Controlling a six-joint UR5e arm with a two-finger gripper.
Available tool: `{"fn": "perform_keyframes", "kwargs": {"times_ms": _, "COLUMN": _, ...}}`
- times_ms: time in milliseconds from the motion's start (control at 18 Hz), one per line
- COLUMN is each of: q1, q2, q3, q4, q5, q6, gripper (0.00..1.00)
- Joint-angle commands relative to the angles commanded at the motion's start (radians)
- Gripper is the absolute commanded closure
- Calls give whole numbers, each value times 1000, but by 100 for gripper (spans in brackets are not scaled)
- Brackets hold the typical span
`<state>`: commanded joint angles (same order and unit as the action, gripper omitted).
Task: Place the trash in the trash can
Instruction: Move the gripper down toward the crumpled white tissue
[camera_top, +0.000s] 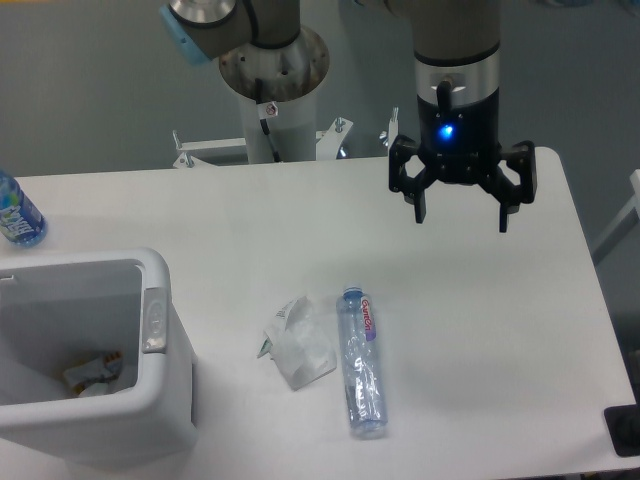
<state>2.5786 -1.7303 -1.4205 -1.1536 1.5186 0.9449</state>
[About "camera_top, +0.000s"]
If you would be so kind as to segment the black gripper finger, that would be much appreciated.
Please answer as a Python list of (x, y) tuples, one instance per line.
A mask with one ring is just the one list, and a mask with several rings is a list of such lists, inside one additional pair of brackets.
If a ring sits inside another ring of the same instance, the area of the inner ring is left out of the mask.
[[(502, 162), (519, 177), (514, 184), (500, 167)], [(480, 177), (480, 186), (499, 203), (499, 232), (506, 233), (508, 219), (521, 204), (531, 204), (536, 197), (536, 154), (532, 141), (525, 140), (503, 150), (500, 145), (491, 153), (489, 165)]]
[[(422, 165), (415, 176), (411, 176), (407, 170), (413, 157), (417, 157)], [(442, 155), (399, 134), (390, 144), (388, 160), (389, 190), (403, 195), (405, 202), (413, 206), (415, 222), (422, 224), (427, 214), (425, 191), (439, 179)]]

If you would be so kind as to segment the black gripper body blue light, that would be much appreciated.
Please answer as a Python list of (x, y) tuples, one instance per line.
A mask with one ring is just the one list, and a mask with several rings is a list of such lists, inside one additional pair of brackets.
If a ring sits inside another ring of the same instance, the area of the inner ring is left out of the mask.
[(419, 157), (427, 174), (450, 184), (482, 183), (497, 171), (499, 161), (499, 94), (441, 112), (418, 101), (421, 145)]

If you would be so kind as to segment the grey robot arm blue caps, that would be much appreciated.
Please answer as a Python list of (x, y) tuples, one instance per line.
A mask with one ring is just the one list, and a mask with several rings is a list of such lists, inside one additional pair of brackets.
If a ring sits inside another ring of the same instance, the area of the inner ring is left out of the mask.
[[(435, 182), (476, 185), (499, 204), (499, 227), (534, 201), (534, 146), (498, 140), (500, 5), (496, 1), (382, 1), (409, 23), (420, 137), (391, 130), (388, 185), (426, 216)], [(330, 64), (296, 1), (168, 1), (162, 21), (193, 64), (217, 61), (240, 98), (253, 163), (317, 158), (315, 94)]]

